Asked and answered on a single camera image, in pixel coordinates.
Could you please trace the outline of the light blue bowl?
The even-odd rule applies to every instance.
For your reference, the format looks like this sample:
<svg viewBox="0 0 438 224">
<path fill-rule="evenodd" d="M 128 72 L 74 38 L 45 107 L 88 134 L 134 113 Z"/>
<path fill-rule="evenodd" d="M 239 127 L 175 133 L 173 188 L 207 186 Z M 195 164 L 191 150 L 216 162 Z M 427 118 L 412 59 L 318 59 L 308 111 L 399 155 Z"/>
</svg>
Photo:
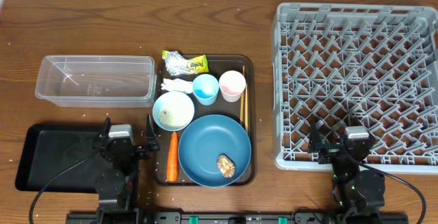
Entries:
<svg viewBox="0 0 438 224">
<path fill-rule="evenodd" d="M 157 101 L 155 102 L 155 104 L 153 106 L 153 119 L 156 122 L 156 124 L 162 129 L 164 129 L 164 128 L 159 123 L 157 115 L 158 115 L 159 110 L 166 103 L 183 103 L 183 104 L 192 103 L 194 106 L 192 99 L 188 95 L 186 95 L 182 92 L 172 91 L 172 92 L 167 92 L 167 93 L 164 93 L 163 95 L 161 95 L 157 99 Z"/>
</svg>

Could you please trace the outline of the white rice pile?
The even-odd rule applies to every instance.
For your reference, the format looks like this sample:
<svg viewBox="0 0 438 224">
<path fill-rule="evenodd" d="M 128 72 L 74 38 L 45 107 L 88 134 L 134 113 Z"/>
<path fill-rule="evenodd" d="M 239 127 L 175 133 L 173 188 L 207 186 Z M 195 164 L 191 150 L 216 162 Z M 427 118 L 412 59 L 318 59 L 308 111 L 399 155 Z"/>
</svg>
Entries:
<svg viewBox="0 0 438 224">
<path fill-rule="evenodd" d="M 168 131 L 183 129 L 194 116 L 192 103 L 166 103 L 158 112 L 158 121 Z"/>
</svg>

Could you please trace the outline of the blue plate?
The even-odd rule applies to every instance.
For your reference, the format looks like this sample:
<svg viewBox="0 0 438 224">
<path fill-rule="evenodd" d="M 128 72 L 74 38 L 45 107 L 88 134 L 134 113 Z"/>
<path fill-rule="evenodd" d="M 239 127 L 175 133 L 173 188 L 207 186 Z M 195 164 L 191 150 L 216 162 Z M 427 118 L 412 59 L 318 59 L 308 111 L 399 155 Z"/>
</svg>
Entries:
<svg viewBox="0 0 438 224">
<path fill-rule="evenodd" d="M 218 158 L 228 157 L 235 165 L 232 177 L 217 167 Z M 179 163 L 195 183 L 206 187 L 236 182 L 250 164 L 252 146 L 246 130 L 234 119 L 210 114 L 190 123 L 179 139 Z"/>
</svg>

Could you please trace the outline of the white tissue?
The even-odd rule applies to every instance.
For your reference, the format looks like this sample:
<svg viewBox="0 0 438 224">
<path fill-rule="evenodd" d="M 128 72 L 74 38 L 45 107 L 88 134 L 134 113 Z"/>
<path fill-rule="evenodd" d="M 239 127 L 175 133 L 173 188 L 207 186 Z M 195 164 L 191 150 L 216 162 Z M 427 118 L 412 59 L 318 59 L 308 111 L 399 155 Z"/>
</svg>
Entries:
<svg viewBox="0 0 438 224">
<path fill-rule="evenodd" d="M 190 94 L 193 91 L 192 82 L 185 81 L 183 79 L 163 79 L 161 83 L 161 89 L 169 92 L 177 91 L 185 94 Z"/>
</svg>

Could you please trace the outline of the blue cup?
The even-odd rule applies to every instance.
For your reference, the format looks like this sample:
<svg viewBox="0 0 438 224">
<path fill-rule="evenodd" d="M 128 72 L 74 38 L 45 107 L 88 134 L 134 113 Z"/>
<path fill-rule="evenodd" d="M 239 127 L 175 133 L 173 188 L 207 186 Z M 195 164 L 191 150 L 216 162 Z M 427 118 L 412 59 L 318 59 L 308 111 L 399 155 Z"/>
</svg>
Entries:
<svg viewBox="0 0 438 224">
<path fill-rule="evenodd" d="M 200 104 L 212 105 L 218 95 L 219 83 L 213 75 L 202 74 L 194 79 L 192 89 Z"/>
</svg>

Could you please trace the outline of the yellow foil snack wrapper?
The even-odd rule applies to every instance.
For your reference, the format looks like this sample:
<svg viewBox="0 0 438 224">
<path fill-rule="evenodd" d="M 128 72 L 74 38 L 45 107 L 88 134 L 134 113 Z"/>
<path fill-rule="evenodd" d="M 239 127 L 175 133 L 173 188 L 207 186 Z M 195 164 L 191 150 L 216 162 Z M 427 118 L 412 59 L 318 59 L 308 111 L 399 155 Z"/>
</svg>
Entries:
<svg viewBox="0 0 438 224">
<path fill-rule="evenodd" d="M 162 59 L 171 76 L 209 72 L 206 55 L 186 59 L 177 51 L 162 51 Z"/>
</svg>

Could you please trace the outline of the brown mushroom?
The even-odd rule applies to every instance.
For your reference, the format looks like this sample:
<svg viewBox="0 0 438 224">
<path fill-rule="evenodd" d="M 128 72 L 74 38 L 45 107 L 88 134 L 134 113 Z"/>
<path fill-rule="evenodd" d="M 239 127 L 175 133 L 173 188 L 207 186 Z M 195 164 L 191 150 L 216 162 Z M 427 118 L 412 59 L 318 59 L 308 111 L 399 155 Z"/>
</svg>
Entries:
<svg viewBox="0 0 438 224">
<path fill-rule="evenodd" d="M 226 178 L 231 178 L 235 175 L 235 164 L 225 154 L 218 157 L 216 166 Z"/>
</svg>

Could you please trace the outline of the pink cup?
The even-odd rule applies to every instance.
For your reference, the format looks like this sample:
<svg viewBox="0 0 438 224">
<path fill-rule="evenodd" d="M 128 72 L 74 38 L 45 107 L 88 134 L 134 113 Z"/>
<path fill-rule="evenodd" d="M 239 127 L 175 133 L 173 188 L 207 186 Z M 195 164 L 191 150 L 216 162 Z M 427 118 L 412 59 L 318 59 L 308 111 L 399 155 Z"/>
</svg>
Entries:
<svg viewBox="0 0 438 224">
<path fill-rule="evenodd" d="M 220 91 L 224 99 L 228 102 L 236 102 L 246 88 L 244 76 L 237 71 L 227 71 L 220 76 Z"/>
</svg>

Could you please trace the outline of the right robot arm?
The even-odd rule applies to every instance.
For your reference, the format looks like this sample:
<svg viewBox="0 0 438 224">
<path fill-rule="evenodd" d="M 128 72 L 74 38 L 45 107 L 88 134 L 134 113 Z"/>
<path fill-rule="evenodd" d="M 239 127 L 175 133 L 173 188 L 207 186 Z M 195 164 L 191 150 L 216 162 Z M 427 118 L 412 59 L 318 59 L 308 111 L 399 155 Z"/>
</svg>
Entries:
<svg viewBox="0 0 438 224">
<path fill-rule="evenodd" d="M 370 154 L 374 136 L 364 126 L 347 127 L 336 143 L 327 143 L 315 123 L 310 124 L 307 152 L 318 154 L 318 164 L 333 169 L 333 197 L 344 209 L 357 212 L 385 205 L 385 178 L 371 169 L 361 170 L 359 163 Z"/>
</svg>

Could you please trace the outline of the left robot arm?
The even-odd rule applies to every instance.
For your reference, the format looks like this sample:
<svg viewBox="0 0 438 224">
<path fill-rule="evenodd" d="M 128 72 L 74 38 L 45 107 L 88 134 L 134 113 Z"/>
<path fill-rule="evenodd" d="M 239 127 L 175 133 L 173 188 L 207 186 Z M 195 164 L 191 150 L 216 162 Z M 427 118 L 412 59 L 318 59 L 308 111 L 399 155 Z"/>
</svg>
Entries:
<svg viewBox="0 0 438 224">
<path fill-rule="evenodd" d="M 92 147 L 112 167 L 96 177 L 94 187 L 100 209 L 128 211 L 138 196 L 139 161 L 159 151 L 157 135 L 150 116 L 146 117 L 146 144 L 135 145 L 130 125 L 112 125 L 109 118 L 94 139 Z"/>
</svg>

